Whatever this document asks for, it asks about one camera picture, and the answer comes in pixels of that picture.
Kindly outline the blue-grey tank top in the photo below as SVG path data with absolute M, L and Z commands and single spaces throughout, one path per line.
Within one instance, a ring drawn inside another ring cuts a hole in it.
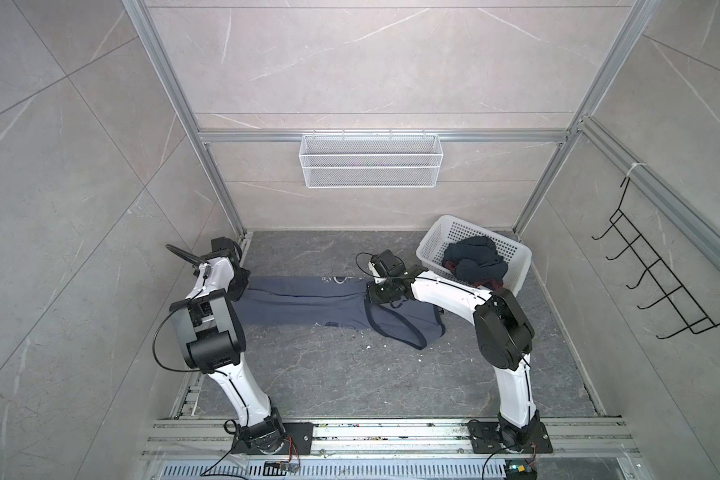
M 369 329 L 417 350 L 445 334 L 435 305 L 405 298 L 376 305 L 368 284 L 352 277 L 253 277 L 233 307 L 245 326 Z

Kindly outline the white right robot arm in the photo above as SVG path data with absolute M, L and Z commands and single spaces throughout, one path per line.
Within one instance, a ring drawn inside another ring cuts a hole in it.
M 368 285 L 367 296 L 377 305 L 402 299 L 429 303 L 471 323 L 479 351 L 496 376 L 499 441 L 514 452 L 532 443 L 541 430 L 531 386 L 535 331 L 511 291 L 468 287 L 423 270 L 416 276 L 378 277 Z

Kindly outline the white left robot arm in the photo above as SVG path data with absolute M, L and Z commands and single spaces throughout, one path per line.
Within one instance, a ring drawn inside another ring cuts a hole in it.
M 285 426 L 246 363 L 246 338 L 233 307 L 248 286 L 250 272 L 228 249 L 205 256 L 172 245 L 168 249 L 196 273 L 192 290 L 170 306 L 167 317 L 187 370 L 208 375 L 221 388 L 237 416 L 236 436 L 247 448 L 278 452 L 286 441 Z

